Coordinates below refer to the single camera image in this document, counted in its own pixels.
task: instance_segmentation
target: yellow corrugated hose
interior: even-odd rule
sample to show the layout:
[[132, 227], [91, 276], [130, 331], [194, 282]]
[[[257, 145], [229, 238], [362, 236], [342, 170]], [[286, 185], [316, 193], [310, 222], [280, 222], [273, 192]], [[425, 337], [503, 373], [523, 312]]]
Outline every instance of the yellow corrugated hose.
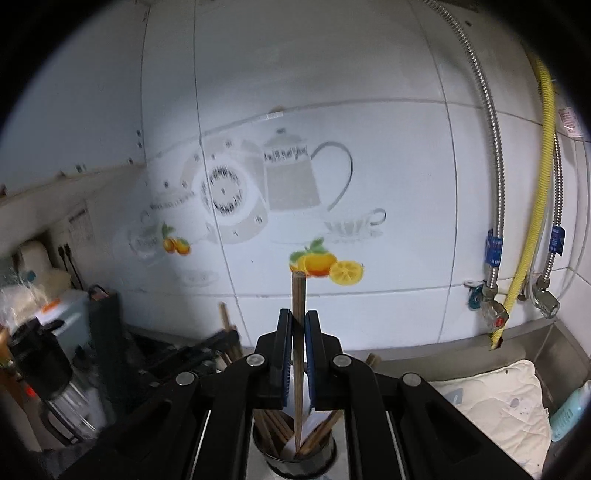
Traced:
[[[542, 145], [540, 154], [540, 171], [538, 173], [538, 187], [535, 193], [534, 209], [531, 212], [530, 228], [527, 232], [527, 239], [525, 241], [524, 249], [519, 259], [517, 271], [511, 282], [509, 293], [505, 299], [503, 306], [507, 313], [511, 313], [511, 309], [515, 304], [517, 295], [521, 292], [525, 276], [530, 270], [530, 265], [533, 260], [535, 245], [538, 241], [538, 236], [542, 228], [544, 220], [544, 211], [546, 209], [546, 200], [548, 198], [548, 189], [550, 188], [550, 176], [552, 174], [552, 158], [554, 152], [554, 118], [556, 110], [554, 106], [554, 88], [550, 79], [550, 73], [541, 60], [535, 61], [536, 76], [540, 83], [542, 96]], [[503, 335], [503, 329], [499, 329], [491, 334], [491, 349], [497, 348], [499, 340]]]

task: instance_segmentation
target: white cloth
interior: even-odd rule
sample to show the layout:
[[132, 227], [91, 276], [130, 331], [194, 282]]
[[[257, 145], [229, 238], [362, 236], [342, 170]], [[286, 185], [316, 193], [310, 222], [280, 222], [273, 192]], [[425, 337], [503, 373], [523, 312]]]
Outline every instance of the white cloth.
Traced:
[[431, 385], [531, 476], [541, 476], [551, 430], [532, 362]]

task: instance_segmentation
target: fruit decal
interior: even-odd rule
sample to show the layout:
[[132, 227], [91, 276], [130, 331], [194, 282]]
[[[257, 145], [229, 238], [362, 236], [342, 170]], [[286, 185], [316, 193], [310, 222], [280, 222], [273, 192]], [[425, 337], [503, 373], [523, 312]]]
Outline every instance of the fruit decal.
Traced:
[[162, 224], [162, 246], [169, 253], [173, 254], [175, 251], [179, 255], [188, 255], [191, 253], [191, 245], [184, 238], [170, 236], [175, 231], [174, 227]]
[[352, 260], [337, 260], [324, 247], [324, 238], [316, 238], [304, 250], [293, 252], [290, 270], [304, 272], [308, 277], [330, 277], [343, 286], [355, 285], [363, 277], [363, 265]]

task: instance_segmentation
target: silver screw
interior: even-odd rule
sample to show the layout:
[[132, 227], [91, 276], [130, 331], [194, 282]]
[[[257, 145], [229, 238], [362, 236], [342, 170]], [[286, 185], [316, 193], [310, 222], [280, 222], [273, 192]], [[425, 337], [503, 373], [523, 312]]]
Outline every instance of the silver screw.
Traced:
[[193, 383], [193, 380], [195, 380], [195, 375], [193, 375], [191, 372], [182, 372], [177, 375], [176, 380], [181, 387], [184, 387], [185, 385], [190, 385]]
[[248, 355], [246, 357], [246, 363], [251, 367], [258, 367], [259, 365], [265, 363], [265, 357], [260, 353], [253, 353], [252, 355]]
[[333, 363], [337, 367], [348, 367], [351, 364], [351, 357], [349, 355], [336, 355], [333, 358]]
[[404, 374], [402, 381], [409, 387], [418, 387], [421, 384], [421, 377], [417, 374]]

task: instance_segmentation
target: blue label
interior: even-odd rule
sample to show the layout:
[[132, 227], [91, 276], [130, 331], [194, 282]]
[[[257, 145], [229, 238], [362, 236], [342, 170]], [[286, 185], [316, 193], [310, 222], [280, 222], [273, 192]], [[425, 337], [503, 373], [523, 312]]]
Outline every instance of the blue label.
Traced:
[[562, 249], [564, 248], [564, 235], [564, 228], [556, 225], [552, 227], [552, 236], [550, 236], [548, 252], [559, 254], [562, 257]]
[[501, 266], [501, 253], [503, 251], [502, 237], [492, 236], [492, 228], [488, 230], [486, 237], [485, 262], [491, 267]]

